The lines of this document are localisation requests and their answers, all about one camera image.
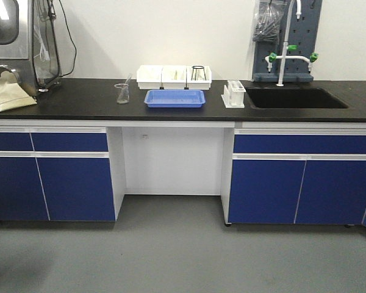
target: beige cloth bag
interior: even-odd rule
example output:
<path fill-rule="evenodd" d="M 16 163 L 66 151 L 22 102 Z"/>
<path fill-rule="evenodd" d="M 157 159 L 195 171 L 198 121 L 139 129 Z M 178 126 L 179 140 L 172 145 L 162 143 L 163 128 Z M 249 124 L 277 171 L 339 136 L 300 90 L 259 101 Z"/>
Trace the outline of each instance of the beige cloth bag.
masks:
<path fill-rule="evenodd" d="M 0 112 L 14 108 L 35 105 L 37 102 L 17 83 L 16 77 L 9 71 L 3 71 L 0 77 Z"/>

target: biosafety cabinet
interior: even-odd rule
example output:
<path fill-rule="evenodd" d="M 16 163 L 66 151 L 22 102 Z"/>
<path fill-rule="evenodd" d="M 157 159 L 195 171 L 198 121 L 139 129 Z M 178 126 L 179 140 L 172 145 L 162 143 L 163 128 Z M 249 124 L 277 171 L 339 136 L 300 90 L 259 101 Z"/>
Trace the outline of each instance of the biosafety cabinet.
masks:
<path fill-rule="evenodd" d="M 31 96 L 59 82 L 52 0 L 0 0 L 0 76 L 12 72 Z"/>

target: white plastic bin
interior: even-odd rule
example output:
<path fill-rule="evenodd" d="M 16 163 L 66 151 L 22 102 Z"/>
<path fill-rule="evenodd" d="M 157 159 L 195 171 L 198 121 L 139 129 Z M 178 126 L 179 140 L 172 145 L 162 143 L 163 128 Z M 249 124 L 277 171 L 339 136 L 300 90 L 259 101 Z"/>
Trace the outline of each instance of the white plastic bin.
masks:
<path fill-rule="evenodd" d="M 162 65 L 141 65 L 137 70 L 138 87 L 142 90 L 160 89 L 162 70 Z"/>
<path fill-rule="evenodd" d="M 185 65 L 164 65 L 161 81 L 165 90 L 182 90 L 186 85 Z"/>
<path fill-rule="evenodd" d="M 187 87 L 192 90 L 208 90 L 212 83 L 212 71 L 209 66 L 204 69 L 193 69 L 187 66 Z"/>

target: black sink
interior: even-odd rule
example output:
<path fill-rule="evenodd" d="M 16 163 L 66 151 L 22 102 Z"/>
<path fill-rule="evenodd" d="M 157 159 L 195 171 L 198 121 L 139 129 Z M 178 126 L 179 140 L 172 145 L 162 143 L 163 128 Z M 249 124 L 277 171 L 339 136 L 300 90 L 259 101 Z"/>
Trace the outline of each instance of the black sink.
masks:
<path fill-rule="evenodd" d="M 347 109 L 348 106 L 323 89 L 255 89 L 246 88 L 257 108 L 324 108 Z"/>

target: gray floor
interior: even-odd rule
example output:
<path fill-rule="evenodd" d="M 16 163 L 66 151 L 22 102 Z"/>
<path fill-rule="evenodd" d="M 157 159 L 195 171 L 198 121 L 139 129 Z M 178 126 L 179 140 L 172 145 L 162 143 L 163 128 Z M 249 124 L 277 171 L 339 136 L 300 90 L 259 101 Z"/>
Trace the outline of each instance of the gray floor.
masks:
<path fill-rule="evenodd" d="M 117 223 L 0 224 L 0 292 L 366 292 L 366 229 L 223 225 L 218 197 L 127 196 Z"/>

